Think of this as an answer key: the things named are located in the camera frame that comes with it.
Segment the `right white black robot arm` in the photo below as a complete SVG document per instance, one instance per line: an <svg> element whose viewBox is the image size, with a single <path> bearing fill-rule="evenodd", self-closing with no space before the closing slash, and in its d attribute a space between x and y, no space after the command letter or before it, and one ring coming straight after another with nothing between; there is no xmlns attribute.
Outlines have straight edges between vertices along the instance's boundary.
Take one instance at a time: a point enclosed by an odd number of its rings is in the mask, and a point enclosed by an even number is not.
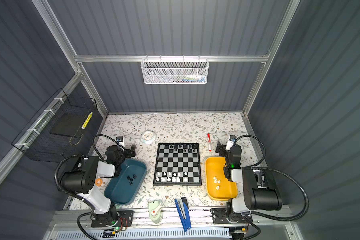
<svg viewBox="0 0 360 240"><path fill-rule="evenodd" d="M230 198L226 204L223 217L228 221L238 222L247 219L251 214L280 222L290 222L302 218L308 213L310 201L302 185L290 175L277 169L256 166L241 166L242 149L232 144L217 143L216 153L225 158L223 173L225 178L234 183L242 191L235 198ZM303 195L304 205L302 210L290 217L271 216L260 211L279 211L283 200L277 186L274 174L279 174L297 186Z"/></svg>

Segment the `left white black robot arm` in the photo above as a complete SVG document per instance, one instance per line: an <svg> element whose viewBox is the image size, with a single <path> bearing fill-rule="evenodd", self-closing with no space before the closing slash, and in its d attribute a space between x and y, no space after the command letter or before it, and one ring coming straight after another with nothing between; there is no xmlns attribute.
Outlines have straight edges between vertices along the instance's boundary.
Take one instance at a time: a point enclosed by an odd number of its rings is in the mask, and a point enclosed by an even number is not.
<svg viewBox="0 0 360 240"><path fill-rule="evenodd" d="M135 146L112 145L105 160L100 154L70 156L58 164L55 184L90 207L94 227L128 224L129 214L120 214L116 206L134 200L147 172L144 163L134 160L135 151Z"/></svg>

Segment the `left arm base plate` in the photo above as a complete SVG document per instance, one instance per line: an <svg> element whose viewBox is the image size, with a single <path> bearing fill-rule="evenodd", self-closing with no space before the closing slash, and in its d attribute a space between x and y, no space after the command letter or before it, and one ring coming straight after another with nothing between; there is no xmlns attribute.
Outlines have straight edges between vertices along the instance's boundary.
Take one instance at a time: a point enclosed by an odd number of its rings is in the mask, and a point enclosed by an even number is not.
<svg viewBox="0 0 360 240"><path fill-rule="evenodd" d="M91 214L91 227L130 227L132 225L134 211L113 211L105 214Z"/></svg>

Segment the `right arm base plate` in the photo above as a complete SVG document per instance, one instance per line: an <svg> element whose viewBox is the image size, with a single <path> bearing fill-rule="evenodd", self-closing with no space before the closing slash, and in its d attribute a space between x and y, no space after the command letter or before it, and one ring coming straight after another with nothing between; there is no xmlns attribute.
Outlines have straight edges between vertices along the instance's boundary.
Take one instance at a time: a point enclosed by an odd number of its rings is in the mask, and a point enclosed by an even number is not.
<svg viewBox="0 0 360 240"><path fill-rule="evenodd" d="M241 214L227 213L226 208L212 208L210 212L215 225L246 224L246 221Z"/></svg>

